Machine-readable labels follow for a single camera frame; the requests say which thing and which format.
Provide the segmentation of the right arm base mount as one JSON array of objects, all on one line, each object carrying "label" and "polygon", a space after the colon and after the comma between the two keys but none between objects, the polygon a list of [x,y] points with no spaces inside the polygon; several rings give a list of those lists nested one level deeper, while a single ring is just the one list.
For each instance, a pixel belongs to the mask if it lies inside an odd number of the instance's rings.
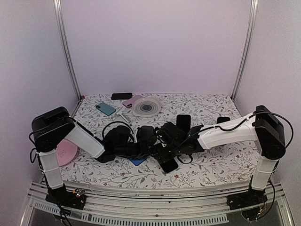
[{"label": "right arm base mount", "polygon": [[246,208],[253,205],[264,203],[268,200],[265,189],[255,190],[251,186],[246,192],[232,194],[227,196],[227,205],[230,210]]}]

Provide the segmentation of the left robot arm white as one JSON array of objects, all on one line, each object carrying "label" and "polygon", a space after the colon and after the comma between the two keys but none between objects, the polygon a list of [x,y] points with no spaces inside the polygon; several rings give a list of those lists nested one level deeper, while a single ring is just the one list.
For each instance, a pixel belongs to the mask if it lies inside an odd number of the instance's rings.
[{"label": "left robot arm white", "polygon": [[123,121],[111,122],[116,125],[102,138],[97,137],[80,122],[70,116],[65,107],[59,107],[32,121],[32,131],[29,140],[39,159],[41,172],[46,177],[52,197],[59,204],[66,204],[70,194],[62,187],[60,163],[57,149],[63,142],[84,150],[100,163],[113,161],[116,157],[140,160],[149,155],[149,139],[145,136],[143,128],[136,132]]}]

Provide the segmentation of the small black phone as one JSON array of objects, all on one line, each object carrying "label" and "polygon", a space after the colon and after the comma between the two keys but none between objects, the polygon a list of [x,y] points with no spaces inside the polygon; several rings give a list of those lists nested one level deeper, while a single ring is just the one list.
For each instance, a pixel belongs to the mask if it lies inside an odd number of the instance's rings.
[{"label": "small black phone", "polygon": [[179,114],[176,117],[177,128],[183,130],[185,133],[190,131],[191,126],[191,116],[188,114]]}]

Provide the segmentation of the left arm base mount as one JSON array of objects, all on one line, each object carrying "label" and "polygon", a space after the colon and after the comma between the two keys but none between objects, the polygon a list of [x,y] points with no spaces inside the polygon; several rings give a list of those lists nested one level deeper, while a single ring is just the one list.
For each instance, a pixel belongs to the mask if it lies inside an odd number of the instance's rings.
[{"label": "left arm base mount", "polygon": [[65,206],[78,210],[84,209],[86,199],[85,190],[76,188],[73,191],[67,191],[65,184],[57,189],[48,188],[45,198],[47,202],[54,203],[57,206]]}]

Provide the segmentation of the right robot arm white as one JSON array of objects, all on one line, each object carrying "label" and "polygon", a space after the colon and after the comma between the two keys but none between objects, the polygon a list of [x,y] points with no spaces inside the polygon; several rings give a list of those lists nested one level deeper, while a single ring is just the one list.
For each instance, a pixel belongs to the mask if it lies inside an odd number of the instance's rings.
[{"label": "right robot arm white", "polygon": [[286,153],[284,126],[285,117],[270,112],[259,105],[255,111],[238,119],[213,125],[199,125],[188,132],[167,122],[155,129],[154,137],[159,143],[153,146],[151,156],[160,164],[182,154],[192,155],[218,146],[251,142],[256,146],[260,157],[251,176],[251,189],[244,193],[243,201],[254,205],[261,198],[268,179],[277,162]]}]

